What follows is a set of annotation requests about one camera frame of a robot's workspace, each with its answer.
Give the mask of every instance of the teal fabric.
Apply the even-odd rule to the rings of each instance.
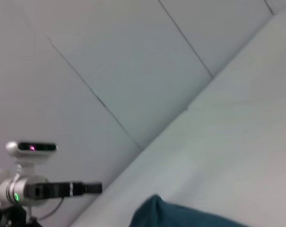
[[[135,212],[130,227],[245,227],[198,210],[164,202],[158,195],[146,200]]]

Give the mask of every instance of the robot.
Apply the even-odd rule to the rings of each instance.
[[[13,141],[6,144],[17,172],[11,177],[8,170],[0,169],[0,227],[40,227],[38,221],[54,214],[64,198],[102,193],[101,182],[49,182],[37,175],[35,165],[45,163],[57,149],[54,143]],[[32,216],[33,206],[41,206],[55,198],[61,201],[52,212],[41,218]]]

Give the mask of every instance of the black cable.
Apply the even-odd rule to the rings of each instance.
[[[37,218],[36,220],[37,220],[37,221],[42,221],[42,220],[45,220],[45,219],[49,218],[50,216],[52,216],[52,215],[53,215],[55,212],[57,212],[57,210],[60,208],[60,206],[62,205],[63,201],[64,201],[64,198],[61,199],[61,201],[59,202],[59,204],[56,206],[55,209],[53,209],[52,212],[50,212],[49,214],[46,214],[46,215],[44,215],[44,216],[42,216],[42,217],[40,217],[40,218]]]

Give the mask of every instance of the white sheet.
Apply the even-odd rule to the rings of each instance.
[[[286,14],[74,223],[126,227],[150,195],[253,227],[286,227]]]

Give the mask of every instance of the green light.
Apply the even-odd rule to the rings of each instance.
[[[16,198],[17,201],[19,201],[19,196],[18,196],[17,193],[15,193],[15,198]]]

